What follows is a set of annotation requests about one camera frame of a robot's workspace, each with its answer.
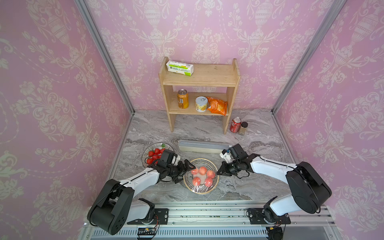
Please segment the cream plastic wrap dispenser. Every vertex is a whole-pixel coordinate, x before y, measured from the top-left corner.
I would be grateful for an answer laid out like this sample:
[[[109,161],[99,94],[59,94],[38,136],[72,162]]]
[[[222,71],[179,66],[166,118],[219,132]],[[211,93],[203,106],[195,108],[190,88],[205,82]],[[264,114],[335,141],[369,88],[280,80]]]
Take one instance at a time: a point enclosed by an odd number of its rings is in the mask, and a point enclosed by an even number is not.
[[[216,142],[179,140],[178,147],[180,151],[184,152],[220,154],[223,150],[232,147],[232,145]]]

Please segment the glass plate of strawberries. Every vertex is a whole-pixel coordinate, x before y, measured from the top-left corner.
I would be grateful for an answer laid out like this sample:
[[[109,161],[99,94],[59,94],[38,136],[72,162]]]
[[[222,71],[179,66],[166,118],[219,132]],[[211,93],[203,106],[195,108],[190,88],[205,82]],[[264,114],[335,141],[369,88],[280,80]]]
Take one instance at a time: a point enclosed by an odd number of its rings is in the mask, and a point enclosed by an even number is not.
[[[155,143],[147,147],[142,154],[143,166],[147,167],[149,164],[153,163],[154,160],[158,160],[164,150],[174,151],[173,147],[167,143]]]

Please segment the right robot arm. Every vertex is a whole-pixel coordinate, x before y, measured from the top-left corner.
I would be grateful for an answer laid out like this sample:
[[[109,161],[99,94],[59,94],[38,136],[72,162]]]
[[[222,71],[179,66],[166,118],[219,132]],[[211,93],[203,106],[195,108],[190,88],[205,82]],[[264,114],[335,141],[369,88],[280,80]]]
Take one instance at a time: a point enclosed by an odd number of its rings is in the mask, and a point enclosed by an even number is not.
[[[319,213],[321,206],[332,196],[330,187],[307,162],[288,164],[259,154],[248,155],[239,144],[222,150],[220,157],[224,161],[217,175],[231,177],[246,171],[272,177],[289,186],[289,195],[274,197],[264,205],[262,214],[267,223],[277,223],[281,216],[299,210],[309,214]]]

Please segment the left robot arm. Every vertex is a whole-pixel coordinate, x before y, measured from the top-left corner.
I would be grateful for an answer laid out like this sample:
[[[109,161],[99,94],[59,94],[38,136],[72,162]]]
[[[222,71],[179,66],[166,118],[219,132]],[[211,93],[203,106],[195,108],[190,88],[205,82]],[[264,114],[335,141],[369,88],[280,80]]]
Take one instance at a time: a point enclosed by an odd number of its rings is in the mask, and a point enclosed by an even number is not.
[[[134,198],[167,177],[177,184],[186,173],[195,169],[190,161],[182,161],[173,151],[164,150],[160,158],[153,160],[142,172],[121,181],[108,180],[92,204],[87,220],[91,226],[110,235],[117,234],[129,222],[157,225],[159,218],[155,204],[143,198],[134,201]]]

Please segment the peach top left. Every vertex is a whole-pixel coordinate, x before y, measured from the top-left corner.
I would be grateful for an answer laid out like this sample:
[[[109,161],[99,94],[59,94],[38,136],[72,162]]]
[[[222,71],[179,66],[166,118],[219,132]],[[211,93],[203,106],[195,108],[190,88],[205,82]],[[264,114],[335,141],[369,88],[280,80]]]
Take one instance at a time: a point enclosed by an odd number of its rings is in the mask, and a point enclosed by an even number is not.
[[[204,176],[204,175],[206,175],[206,173],[207,173],[207,168],[206,167],[200,167],[199,168],[199,174],[200,175]]]

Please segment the peach top right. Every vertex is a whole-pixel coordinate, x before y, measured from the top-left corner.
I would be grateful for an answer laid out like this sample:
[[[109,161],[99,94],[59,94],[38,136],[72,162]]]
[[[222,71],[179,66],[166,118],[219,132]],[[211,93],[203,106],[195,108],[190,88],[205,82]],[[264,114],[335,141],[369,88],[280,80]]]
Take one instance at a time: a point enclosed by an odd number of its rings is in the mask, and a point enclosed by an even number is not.
[[[206,174],[207,174],[207,177],[208,177],[208,178],[211,178],[211,179],[214,179],[215,176],[216,176],[216,173],[215,173],[214,171],[212,171],[212,170],[208,170],[208,171],[206,172]]]

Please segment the spice jar with black lid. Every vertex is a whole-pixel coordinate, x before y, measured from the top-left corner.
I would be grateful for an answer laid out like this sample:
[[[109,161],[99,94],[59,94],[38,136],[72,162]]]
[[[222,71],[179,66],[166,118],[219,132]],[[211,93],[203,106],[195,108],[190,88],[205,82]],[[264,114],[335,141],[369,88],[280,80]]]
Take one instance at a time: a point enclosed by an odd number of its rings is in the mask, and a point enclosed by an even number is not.
[[[242,122],[238,134],[244,136],[247,132],[248,126],[249,124],[247,122]]]

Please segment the red cola can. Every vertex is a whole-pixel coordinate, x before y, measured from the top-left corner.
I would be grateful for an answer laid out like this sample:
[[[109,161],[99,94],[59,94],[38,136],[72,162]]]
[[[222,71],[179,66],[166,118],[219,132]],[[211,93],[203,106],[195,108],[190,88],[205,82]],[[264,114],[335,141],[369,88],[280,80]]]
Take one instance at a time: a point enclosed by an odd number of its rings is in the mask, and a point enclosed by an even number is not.
[[[235,117],[231,121],[230,131],[232,133],[237,133],[241,128],[242,120],[239,117]]]

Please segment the orange snack bag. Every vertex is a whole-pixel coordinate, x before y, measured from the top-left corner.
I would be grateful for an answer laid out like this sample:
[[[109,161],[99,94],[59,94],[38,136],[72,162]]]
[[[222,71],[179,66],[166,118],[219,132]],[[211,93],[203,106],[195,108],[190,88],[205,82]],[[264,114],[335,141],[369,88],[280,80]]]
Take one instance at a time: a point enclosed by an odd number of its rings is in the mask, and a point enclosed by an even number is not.
[[[208,99],[208,102],[210,105],[208,107],[208,110],[212,114],[219,114],[219,115],[223,115],[223,116],[225,116],[227,114],[228,102],[223,101],[223,100],[219,100],[216,98],[212,98],[212,97],[207,97],[207,99]]]

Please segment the orange drink can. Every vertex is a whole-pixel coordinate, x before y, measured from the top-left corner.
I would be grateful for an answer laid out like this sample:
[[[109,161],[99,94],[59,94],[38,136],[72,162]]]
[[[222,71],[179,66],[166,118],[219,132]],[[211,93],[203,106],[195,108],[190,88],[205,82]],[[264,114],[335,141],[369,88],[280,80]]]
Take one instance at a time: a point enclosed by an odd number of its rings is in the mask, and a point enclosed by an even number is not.
[[[177,94],[178,106],[181,109],[187,109],[189,107],[189,93],[185,89],[181,89]]]

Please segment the wooden shelf unit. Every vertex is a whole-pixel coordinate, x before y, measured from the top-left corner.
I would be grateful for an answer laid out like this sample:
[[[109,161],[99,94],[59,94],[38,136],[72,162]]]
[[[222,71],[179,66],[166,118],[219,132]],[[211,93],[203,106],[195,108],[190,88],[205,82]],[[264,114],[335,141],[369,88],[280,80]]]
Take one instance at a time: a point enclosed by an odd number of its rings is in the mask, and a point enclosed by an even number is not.
[[[162,61],[159,71],[159,80],[163,92],[170,131],[174,131],[175,121],[178,115],[212,116],[213,113],[210,111],[198,112],[196,110],[195,99],[197,97],[205,96],[220,99],[228,103],[227,114],[223,116],[223,132],[226,134],[232,119],[231,114],[241,80],[237,59],[233,59],[230,65],[195,64],[194,73],[191,76],[183,76],[181,74],[169,72],[166,66],[168,61],[168,57],[165,57]],[[178,106],[177,92],[174,91],[174,86],[226,87],[227,90],[225,93],[188,91],[190,105],[186,109],[181,109]]]

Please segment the white green carton box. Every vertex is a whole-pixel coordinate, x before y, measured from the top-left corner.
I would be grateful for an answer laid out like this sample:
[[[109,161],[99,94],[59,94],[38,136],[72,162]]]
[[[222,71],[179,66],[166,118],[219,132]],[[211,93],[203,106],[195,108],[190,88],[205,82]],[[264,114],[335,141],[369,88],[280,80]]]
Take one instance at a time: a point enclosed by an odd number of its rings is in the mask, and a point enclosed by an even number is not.
[[[194,73],[194,65],[175,61],[168,61],[166,67],[169,72],[185,76],[191,76]]]

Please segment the aluminium corner rail left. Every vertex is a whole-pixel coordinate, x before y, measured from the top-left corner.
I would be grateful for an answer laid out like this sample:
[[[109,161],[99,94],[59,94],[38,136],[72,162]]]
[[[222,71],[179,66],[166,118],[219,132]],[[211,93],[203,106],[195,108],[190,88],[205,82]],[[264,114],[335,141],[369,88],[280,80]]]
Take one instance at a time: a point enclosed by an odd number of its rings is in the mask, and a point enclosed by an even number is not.
[[[112,76],[112,80],[114,81],[122,99],[123,99],[123,102],[126,106],[126,108],[128,109],[129,113],[131,114],[131,116],[133,116],[135,114],[135,110],[133,108],[133,105],[130,101],[130,98],[128,96],[128,93],[127,91],[125,90],[125,87],[123,85],[123,82],[119,76],[119,73],[113,63],[113,60],[112,60],[112,57],[111,55],[109,54],[108,52],[108,49],[104,43],[104,40],[102,38],[102,34],[101,32],[99,31],[98,27],[97,27],[97,24],[94,20],[94,18],[92,17],[92,14],[87,6],[87,2],[84,1],[84,0],[75,0],[75,4],[83,18],[83,20],[85,21],[85,24],[91,34],[91,37],[92,39],[94,40],[95,44],[96,44],[96,47],[97,49],[99,50],[100,52],[100,55],[106,65],[106,68],[108,69],[110,75]]]

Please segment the aluminium corner rail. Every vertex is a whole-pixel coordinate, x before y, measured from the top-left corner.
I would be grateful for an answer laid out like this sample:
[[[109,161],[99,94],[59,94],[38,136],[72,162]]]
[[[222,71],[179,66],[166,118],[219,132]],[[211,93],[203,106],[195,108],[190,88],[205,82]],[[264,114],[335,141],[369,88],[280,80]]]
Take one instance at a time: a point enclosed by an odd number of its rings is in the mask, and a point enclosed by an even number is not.
[[[131,116],[133,116],[135,114],[135,110],[133,108],[133,105],[130,101],[130,98],[128,96],[128,93],[127,91],[125,90],[125,87],[123,85],[123,82],[119,76],[119,73],[113,63],[113,60],[112,60],[112,57],[111,55],[109,54],[108,52],[108,49],[104,43],[104,40],[102,38],[102,34],[101,32],[99,31],[98,27],[97,27],[97,24],[94,20],[94,18],[92,17],[92,14],[87,6],[87,2],[84,1],[84,0],[75,0],[75,4],[83,18],[83,20],[85,21],[85,24],[91,34],[91,37],[92,39],[94,40],[95,44],[96,44],[96,47],[97,49],[99,50],[100,52],[100,55],[106,65],[106,68],[108,69],[110,75],[112,76],[112,80],[114,81],[122,99],[123,99],[123,102],[126,106],[126,108],[128,109],[129,113],[131,114]]]
[[[322,42],[323,38],[325,37],[328,30],[331,28],[333,22],[339,15],[340,11],[344,7],[346,0],[336,0],[333,1],[330,9],[328,10],[327,14],[325,15],[325,18],[321,22],[319,28],[315,32],[312,40],[310,41],[307,49],[305,50],[304,54],[302,55],[301,59],[299,60],[299,63],[297,64],[296,68],[294,69],[291,77],[289,78],[286,86],[284,87],[283,91],[281,92],[280,96],[278,97],[274,107],[271,110],[272,116],[276,117],[279,109],[282,107],[284,101],[286,100],[287,96],[289,95],[290,91],[292,90],[293,86],[295,85],[296,80],[299,78],[300,74],[305,69],[306,65],[316,52],[317,48],[319,47],[320,43]]]

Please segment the aluminium corner rail right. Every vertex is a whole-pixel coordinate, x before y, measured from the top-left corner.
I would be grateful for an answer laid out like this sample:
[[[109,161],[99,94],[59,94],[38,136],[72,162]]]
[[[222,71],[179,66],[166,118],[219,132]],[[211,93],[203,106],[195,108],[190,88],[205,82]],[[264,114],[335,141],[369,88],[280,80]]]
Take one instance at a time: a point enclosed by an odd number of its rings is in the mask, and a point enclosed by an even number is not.
[[[330,9],[328,10],[327,14],[325,15],[325,18],[321,22],[319,28],[315,32],[312,40],[310,41],[307,49],[305,50],[304,54],[302,55],[301,59],[299,60],[299,63],[297,64],[296,68],[294,69],[291,77],[289,78],[286,86],[284,87],[283,91],[281,92],[280,96],[278,97],[274,107],[271,110],[272,116],[276,117],[279,109],[282,107],[284,101],[286,100],[287,96],[289,95],[290,91],[292,90],[293,86],[295,85],[296,80],[299,78],[300,74],[305,69],[306,65],[316,52],[317,48],[319,47],[320,43],[322,42],[323,38],[325,37],[328,30],[331,28],[333,22],[339,15],[340,11],[344,7],[346,0],[336,0],[333,1]]]

